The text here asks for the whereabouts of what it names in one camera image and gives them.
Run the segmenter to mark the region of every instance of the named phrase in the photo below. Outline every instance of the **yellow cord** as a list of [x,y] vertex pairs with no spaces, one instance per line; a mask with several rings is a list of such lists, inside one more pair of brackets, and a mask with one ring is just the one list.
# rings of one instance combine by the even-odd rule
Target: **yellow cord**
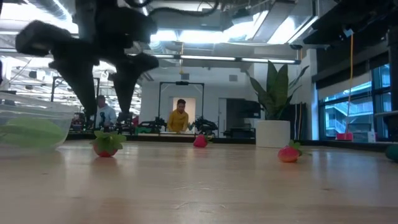
[[349,78],[349,91],[348,91],[348,110],[346,118],[346,132],[344,139],[347,139],[348,123],[349,123],[349,106],[351,104],[351,88],[353,87],[353,75],[354,75],[354,34],[351,35],[351,52],[350,52],[350,78]]

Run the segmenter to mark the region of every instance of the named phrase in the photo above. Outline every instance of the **man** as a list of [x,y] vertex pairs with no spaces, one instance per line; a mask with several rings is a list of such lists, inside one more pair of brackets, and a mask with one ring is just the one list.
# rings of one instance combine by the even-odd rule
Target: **man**
[[106,104],[105,96],[99,95],[97,97],[97,104],[98,108],[95,128],[109,129],[109,127],[114,126],[118,117],[116,116],[115,110]]
[[167,121],[167,128],[171,132],[181,133],[188,128],[188,114],[185,112],[185,100],[179,99],[177,101],[177,109],[175,109],[169,116]]

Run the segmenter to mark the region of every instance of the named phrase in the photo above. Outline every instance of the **toy strawberry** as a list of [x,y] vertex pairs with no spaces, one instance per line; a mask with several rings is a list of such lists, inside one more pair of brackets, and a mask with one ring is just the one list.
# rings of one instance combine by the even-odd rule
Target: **toy strawberry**
[[279,150],[279,160],[282,162],[297,162],[297,159],[303,154],[299,147],[299,142],[294,143],[293,140],[290,140],[288,146],[285,146],[281,150]]
[[123,149],[122,142],[126,141],[126,137],[117,132],[104,133],[102,131],[95,131],[96,139],[90,144],[100,157],[114,156],[118,150]]
[[210,139],[211,138],[208,138],[207,136],[205,136],[203,134],[199,134],[197,136],[197,138],[195,139],[195,141],[193,142],[193,146],[206,147]]

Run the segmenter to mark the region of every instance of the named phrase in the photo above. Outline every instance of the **clear plastic bowl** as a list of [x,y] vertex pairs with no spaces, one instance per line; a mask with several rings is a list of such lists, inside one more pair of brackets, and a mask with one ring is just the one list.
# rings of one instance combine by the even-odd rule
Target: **clear plastic bowl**
[[0,157],[53,151],[67,138],[75,110],[0,92]]

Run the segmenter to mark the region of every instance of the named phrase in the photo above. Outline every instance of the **white planter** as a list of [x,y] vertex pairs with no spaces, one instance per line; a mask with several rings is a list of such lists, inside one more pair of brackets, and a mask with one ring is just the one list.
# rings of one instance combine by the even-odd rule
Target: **white planter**
[[290,141],[290,121],[258,121],[256,146],[282,148]]

